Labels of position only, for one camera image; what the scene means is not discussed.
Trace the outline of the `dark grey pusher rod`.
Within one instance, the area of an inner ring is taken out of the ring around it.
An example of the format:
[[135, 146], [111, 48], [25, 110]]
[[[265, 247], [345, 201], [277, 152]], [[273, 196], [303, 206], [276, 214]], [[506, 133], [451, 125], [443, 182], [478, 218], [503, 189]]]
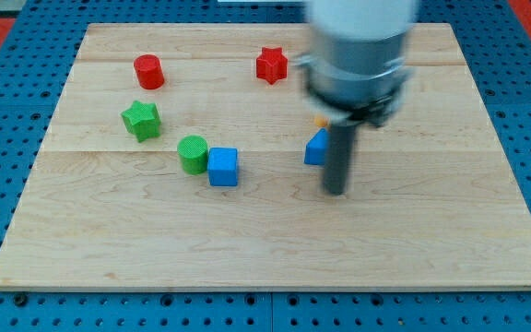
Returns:
[[356, 130], [357, 125], [350, 122], [329, 126], [322, 177], [322, 186], [329, 195], [340, 196], [346, 191]]

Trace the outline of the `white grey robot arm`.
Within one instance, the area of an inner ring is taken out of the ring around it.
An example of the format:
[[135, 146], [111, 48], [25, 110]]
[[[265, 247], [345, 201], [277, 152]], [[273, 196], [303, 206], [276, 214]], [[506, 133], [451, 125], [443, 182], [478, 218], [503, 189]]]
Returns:
[[297, 60], [307, 100], [329, 119], [322, 187], [345, 193], [359, 126], [382, 127], [402, 104], [411, 76], [407, 35], [419, 0], [312, 0], [310, 47]]

